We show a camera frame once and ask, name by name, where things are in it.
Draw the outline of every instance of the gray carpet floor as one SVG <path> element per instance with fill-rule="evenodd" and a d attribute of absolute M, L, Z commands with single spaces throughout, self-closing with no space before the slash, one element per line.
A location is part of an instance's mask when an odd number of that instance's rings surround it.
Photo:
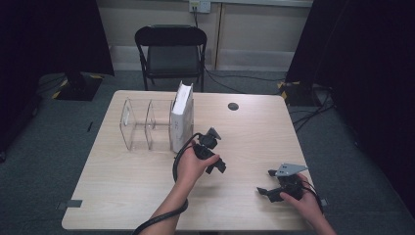
<path fill-rule="evenodd" d="M 283 72 L 214 73 L 232 76 L 213 76 L 214 81 L 206 75 L 206 92 L 276 95 L 278 79 L 284 79 Z M 59 77 L 42 77 L 39 93 L 44 99 L 37 115 L 9 148 L 7 160 L 0 164 L 0 234 L 130 234 L 66 231 L 61 225 L 65 211 L 56 207 L 71 198 L 113 94 L 117 90 L 143 90 L 140 71 L 116 71 L 115 76 L 106 76 L 90 102 L 51 99 Z M 175 91 L 178 82 L 159 81 L 150 90 Z M 195 84 L 195 92 L 198 91 L 199 85 Z M 324 98 L 325 91 L 320 91 L 319 96 Z M 296 121 L 316 108 L 288 109 Z M 299 130 L 298 138 L 315 187 L 329 202 L 326 216 L 339 234 L 415 234 L 414 219 L 383 173 L 355 147 L 351 129 L 336 109 L 313 117 Z"/>

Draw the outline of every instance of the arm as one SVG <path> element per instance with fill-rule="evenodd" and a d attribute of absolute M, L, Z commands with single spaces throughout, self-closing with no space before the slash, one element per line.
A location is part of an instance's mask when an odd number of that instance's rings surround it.
<path fill-rule="evenodd" d="M 304 175 L 299 173 L 299 177 L 302 181 L 308 182 L 308 179 Z M 307 183 L 302 183 L 302 185 L 309 188 Z M 335 230 L 332 228 L 329 221 L 327 221 L 324 214 L 321 213 L 321 210 L 315 201 L 315 197 L 310 192 L 304 191 L 304 194 L 299 201 L 286 193 L 281 193 L 280 196 L 284 201 L 292 205 L 301 216 L 311 224 L 318 235 L 336 235 Z"/>
<path fill-rule="evenodd" d="M 180 208 L 205 169 L 218 160 L 218 155 L 204 161 L 200 160 L 196 157 L 193 148 L 188 148 L 180 159 L 176 183 L 151 218 Z M 140 234 L 174 234 L 179 217 L 180 215 L 177 215 L 153 224 Z"/>

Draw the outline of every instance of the white book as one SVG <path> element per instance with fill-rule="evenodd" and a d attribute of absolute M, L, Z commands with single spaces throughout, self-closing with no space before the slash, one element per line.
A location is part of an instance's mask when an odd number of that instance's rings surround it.
<path fill-rule="evenodd" d="M 175 153 L 178 153 L 193 135 L 193 83 L 187 86 L 180 82 L 171 109 L 170 135 Z"/>

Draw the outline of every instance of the wooden table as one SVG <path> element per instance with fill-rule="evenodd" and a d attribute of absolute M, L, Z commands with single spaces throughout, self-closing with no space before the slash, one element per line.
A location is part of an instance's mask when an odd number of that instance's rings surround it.
<path fill-rule="evenodd" d="M 62 225 L 69 230 L 133 230 L 173 186 L 173 152 L 128 151 L 119 120 L 126 98 L 173 100 L 174 92 L 117 91 L 110 103 Z M 237 103 L 239 110 L 228 109 Z M 273 189 L 268 175 L 282 163 L 305 165 L 284 100 L 279 96 L 194 93 L 195 132 L 211 126 L 222 137 L 213 150 L 226 162 L 204 174 L 177 230 L 303 230 L 310 226 L 288 204 L 271 204 L 256 187 Z M 310 180 L 309 172 L 304 171 Z"/>

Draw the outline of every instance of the electrical outlet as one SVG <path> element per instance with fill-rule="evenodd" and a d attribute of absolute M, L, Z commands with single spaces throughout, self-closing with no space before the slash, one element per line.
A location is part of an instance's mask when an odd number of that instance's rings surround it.
<path fill-rule="evenodd" d="M 210 13 L 210 2 L 208 1 L 189 1 L 189 12 Z"/>

